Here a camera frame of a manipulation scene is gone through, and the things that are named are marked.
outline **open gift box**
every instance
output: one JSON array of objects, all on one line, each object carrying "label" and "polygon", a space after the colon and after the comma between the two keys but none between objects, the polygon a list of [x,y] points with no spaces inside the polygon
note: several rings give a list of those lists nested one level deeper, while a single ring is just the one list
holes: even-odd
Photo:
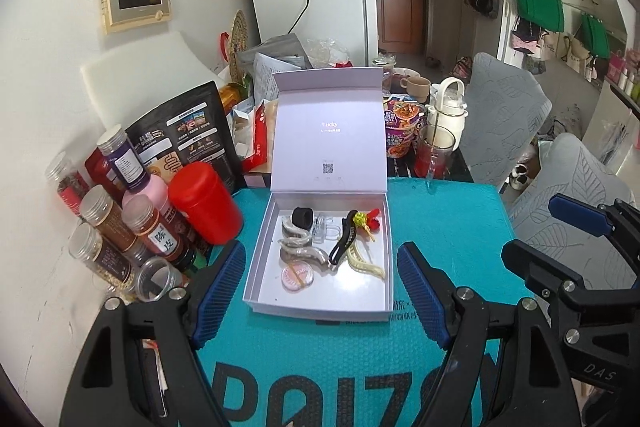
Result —
[{"label": "open gift box", "polygon": [[[243,300],[255,312],[331,321],[386,321],[393,309],[391,227],[386,201],[382,69],[337,68],[277,73],[280,97],[273,146],[271,197],[249,267]],[[354,209],[380,209],[375,241],[356,247],[385,279],[354,270],[343,256],[336,271],[314,270],[298,292],[282,285],[282,218],[297,206],[333,219],[340,229]],[[329,253],[336,240],[313,246]]]}]

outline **box lid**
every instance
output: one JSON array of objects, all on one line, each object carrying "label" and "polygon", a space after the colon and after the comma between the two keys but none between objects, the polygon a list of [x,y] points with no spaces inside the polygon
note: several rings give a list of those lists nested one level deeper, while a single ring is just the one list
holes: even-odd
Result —
[{"label": "box lid", "polygon": [[273,192],[386,192],[382,68],[274,75]]}]

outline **white refrigerator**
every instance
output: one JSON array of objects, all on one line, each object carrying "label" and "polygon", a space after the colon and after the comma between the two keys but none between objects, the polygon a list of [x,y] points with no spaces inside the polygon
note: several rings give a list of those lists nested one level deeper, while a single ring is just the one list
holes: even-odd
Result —
[{"label": "white refrigerator", "polygon": [[[286,34],[307,0],[254,0],[260,40]],[[308,0],[292,33],[299,39],[335,39],[353,66],[370,66],[378,55],[376,0]]]}]

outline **beige mug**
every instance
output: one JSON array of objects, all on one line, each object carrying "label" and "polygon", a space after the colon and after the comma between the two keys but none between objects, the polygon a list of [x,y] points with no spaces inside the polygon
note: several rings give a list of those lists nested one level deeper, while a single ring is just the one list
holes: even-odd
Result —
[{"label": "beige mug", "polygon": [[417,102],[424,103],[429,98],[431,82],[421,76],[409,76],[400,80],[400,86],[406,89],[407,94],[415,98]]}]

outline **red lid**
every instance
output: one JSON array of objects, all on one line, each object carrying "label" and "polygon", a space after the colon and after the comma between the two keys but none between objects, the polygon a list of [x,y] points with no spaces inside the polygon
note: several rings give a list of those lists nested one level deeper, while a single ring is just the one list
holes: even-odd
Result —
[{"label": "red lid", "polygon": [[194,162],[184,166],[169,183],[169,199],[178,210],[199,203],[221,183],[214,168],[204,162]]}]

